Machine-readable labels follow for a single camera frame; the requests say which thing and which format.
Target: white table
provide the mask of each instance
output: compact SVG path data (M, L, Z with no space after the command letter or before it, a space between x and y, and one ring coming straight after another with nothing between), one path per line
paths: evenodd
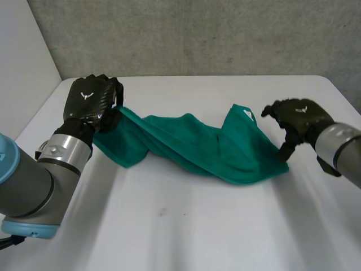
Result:
M125 106L141 117L190 112L221 127L233 103L248 106L277 146L284 131L260 117L276 99L313 99L336 121L361 128L361 116L319 76L119 80ZM72 81L59 85L17 139L27 153L62 124ZM1 251L0 269L360 270L361 190L323 173L310 146L298 147L289 166L280 177L234 186L152 154L124 169L95 147L55 238Z

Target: towel tag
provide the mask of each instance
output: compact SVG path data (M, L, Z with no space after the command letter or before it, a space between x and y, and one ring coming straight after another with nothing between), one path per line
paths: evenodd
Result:
M251 112L247 111L246 109L244 109L243 112L245 112L246 115L249 116L249 118L250 118L252 121L254 121L253 118L252 118L252 113L251 113Z

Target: green towel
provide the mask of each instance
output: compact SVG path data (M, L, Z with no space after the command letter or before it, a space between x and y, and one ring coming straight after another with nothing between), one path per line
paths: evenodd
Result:
M141 119L126 107L116 130L96 134L95 145L128 168L150 150L203 176L217 176L237 185L259 182L288 171L278 162L278 148L257 127L247 107L233 105L222 128L201 123L192 114Z

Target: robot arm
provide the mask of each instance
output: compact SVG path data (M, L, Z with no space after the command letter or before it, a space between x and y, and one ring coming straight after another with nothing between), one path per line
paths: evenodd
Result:
M116 78L91 75L76 80L65 104L64 124L48 140L37 162L0 134L3 232L44 239L56 234L91 157L94 133L117 126L121 113L112 107L122 103L123 86Z
M335 123L320 133L315 151L318 157L361 189L361 131Z
M266 106L262 117L270 115L286 130L278 153L287 161L297 145L309 143L316 151L323 171L344 175L361 188L361 131L336 123L318 104L308 99L277 100Z

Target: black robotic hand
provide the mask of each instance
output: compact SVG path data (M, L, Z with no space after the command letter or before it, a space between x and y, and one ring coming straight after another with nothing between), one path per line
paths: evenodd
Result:
M64 108L64 121L77 119L91 125L96 132L116 128L121 112L113 105L123 105L124 87L116 77L89 75L73 82Z
M277 100L266 106L262 117L270 115L281 128L286 130L285 142L280 148L278 159L287 161L297 145L309 143L315 148L319 134L335 122L317 103L308 99ZM317 157L323 171L334 176L340 174L330 165Z

